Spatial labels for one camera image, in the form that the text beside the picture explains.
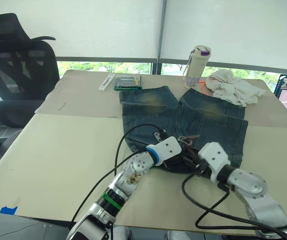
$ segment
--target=trees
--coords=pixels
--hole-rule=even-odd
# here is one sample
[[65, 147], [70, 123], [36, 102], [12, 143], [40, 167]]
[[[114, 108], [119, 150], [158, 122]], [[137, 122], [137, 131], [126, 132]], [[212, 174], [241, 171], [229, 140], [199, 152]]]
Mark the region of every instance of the trees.
[[[57, 62], [59, 75], [63, 76], [69, 70], [83, 71], [102, 71], [109, 73], [124, 73], [124, 74], [150, 74], [151, 63], [144, 62], [89, 62], [89, 61], [59, 61]], [[169, 64], [163, 63], [161, 68], [162, 75], [178, 75], [182, 76], [185, 70], [185, 64]], [[264, 80], [271, 91], [275, 90], [278, 82], [279, 73], [253, 71], [236, 68], [222, 68], [214, 66], [206, 66], [202, 73], [203, 77], [208, 77], [219, 69], [229, 69], [233, 75], [242, 79], [261, 79]]]
[[102, 71], [124, 74], [150, 74], [151, 63], [144, 62], [90, 62], [90, 61], [58, 61], [59, 75], [67, 70]]

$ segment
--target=white remote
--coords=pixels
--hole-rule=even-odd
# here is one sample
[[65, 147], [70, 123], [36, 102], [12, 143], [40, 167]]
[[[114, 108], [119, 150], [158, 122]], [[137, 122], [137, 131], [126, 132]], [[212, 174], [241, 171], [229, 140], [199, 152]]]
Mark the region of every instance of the white remote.
[[103, 83], [98, 88], [100, 91], [105, 91], [108, 85], [112, 82], [112, 80], [115, 78], [115, 74], [109, 73], [108, 76], [105, 78]]

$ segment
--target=chair backrest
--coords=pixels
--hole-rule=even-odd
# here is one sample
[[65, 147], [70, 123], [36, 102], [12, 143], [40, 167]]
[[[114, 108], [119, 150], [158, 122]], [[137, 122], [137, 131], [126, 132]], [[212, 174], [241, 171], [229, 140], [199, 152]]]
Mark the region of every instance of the chair backrest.
[[14, 13], [0, 15], [0, 97], [43, 100], [59, 80], [56, 56], [42, 40], [30, 39]]

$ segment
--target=white water bottle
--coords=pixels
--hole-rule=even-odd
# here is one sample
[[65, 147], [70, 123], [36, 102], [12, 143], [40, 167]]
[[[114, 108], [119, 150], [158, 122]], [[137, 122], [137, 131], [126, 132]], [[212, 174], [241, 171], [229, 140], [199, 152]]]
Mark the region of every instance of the white water bottle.
[[186, 88], [193, 88], [197, 85], [211, 55], [212, 50], [208, 46], [198, 45], [194, 47], [190, 53], [186, 67], [188, 70], [184, 77], [184, 86]]

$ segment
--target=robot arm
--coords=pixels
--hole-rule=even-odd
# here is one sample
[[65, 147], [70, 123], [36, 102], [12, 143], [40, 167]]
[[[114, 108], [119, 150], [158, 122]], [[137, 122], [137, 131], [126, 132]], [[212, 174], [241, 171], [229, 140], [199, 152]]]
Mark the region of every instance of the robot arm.
[[[234, 188], [251, 220], [282, 229], [287, 234], [286, 213], [268, 193], [267, 183], [262, 177], [230, 166], [227, 154], [217, 142], [207, 143], [198, 156], [208, 163], [213, 183], [223, 182]], [[274, 232], [257, 230], [256, 235], [263, 239], [280, 239]]]
[[182, 148], [171, 136], [156, 145], [148, 145], [146, 151], [127, 160], [124, 169], [115, 176], [100, 198], [92, 204], [68, 233], [66, 240], [106, 240], [116, 216], [138, 186], [139, 178], [152, 166], [180, 154]]

